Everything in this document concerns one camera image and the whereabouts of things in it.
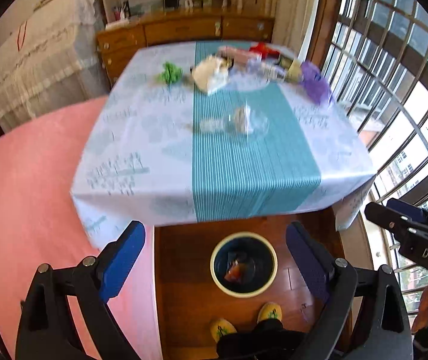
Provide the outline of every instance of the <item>wooden dresser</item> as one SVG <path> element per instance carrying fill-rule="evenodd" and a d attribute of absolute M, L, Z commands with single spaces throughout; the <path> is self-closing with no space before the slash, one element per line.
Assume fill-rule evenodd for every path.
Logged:
<path fill-rule="evenodd" d="M 145 15 L 127 27 L 97 33 L 98 51 L 114 84 L 142 47 L 193 40 L 271 42 L 274 19 L 253 11 L 198 9 Z"/>

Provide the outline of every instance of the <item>blue gripper pad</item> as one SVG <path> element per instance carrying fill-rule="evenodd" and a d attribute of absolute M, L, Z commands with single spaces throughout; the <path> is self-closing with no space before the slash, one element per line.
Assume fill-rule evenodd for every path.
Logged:
<path fill-rule="evenodd" d="M 386 207 L 407 216 L 413 222 L 426 223 L 426 217 L 421 208 L 411 206 L 410 204 L 395 198 L 390 198 L 387 201 Z"/>
<path fill-rule="evenodd" d="M 104 303 L 119 295 L 124 282 L 146 240 L 146 230 L 141 222 L 132 221 L 116 242 L 109 243 L 99 255 L 98 265 L 103 270 L 99 296 Z"/>
<path fill-rule="evenodd" d="M 291 223 L 285 231 L 285 243 L 296 262 L 311 294 L 326 303 L 329 299 L 329 265 L 334 259 L 322 245 L 314 241 L 299 222 Z M 324 267 L 314 253 L 320 253 Z"/>

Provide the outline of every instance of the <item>metal screw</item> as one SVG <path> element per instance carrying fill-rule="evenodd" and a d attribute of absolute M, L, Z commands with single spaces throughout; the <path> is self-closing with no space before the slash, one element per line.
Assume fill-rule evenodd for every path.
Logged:
<path fill-rule="evenodd" d="M 88 256 L 83 259 L 83 266 L 93 266 L 95 263 L 95 257 Z"/>
<path fill-rule="evenodd" d="M 383 272 L 385 274 L 388 274 L 388 275 L 390 275 L 393 272 L 393 269 L 390 266 L 386 265 L 386 264 L 384 264 L 382 266 L 382 269 L 383 269 Z"/>
<path fill-rule="evenodd" d="M 47 270 L 49 269 L 49 264 L 46 264 L 46 263 L 44 263 L 44 264 L 41 264 L 41 265 L 39 265 L 38 267 L 37 267 L 37 271 L 40 273 L 40 274 L 43 274 L 44 272 L 47 272 Z"/>
<path fill-rule="evenodd" d="M 338 258 L 336 259 L 336 265 L 340 268 L 346 268 L 348 265 L 348 262 L 345 259 Z"/>

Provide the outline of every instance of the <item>tablecloth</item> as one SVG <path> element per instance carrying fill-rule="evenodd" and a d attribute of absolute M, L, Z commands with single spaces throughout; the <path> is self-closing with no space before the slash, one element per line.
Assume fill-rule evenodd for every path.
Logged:
<path fill-rule="evenodd" d="M 375 175 L 342 111 L 316 107 L 299 85 L 235 71 L 206 95 L 188 79 L 158 79 L 170 61 L 184 72 L 220 45 L 190 42 L 140 50 L 112 90 L 84 148 L 71 195 L 92 245 L 146 225 L 250 218 L 323 209 L 340 200 L 339 228 L 354 218 Z M 248 104 L 269 121 L 246 142 L 200 132 Z"/>

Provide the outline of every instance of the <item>yellow slipper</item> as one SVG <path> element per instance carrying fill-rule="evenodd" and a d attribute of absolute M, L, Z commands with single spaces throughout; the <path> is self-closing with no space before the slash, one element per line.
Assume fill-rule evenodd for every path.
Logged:
<path fill-rule="evenodd" d="M 282 321 L 281 306 L 274 302 L 266 303 L 257 316 L 257 323 L 266 319 L 278 319 Z"/>
<path fill-rule="evenodd" d="M 219 342 L 222 336 L 237 333 L 236 328 L 224 318 L 211 323 L 211 335 L 215 342 Z"/>

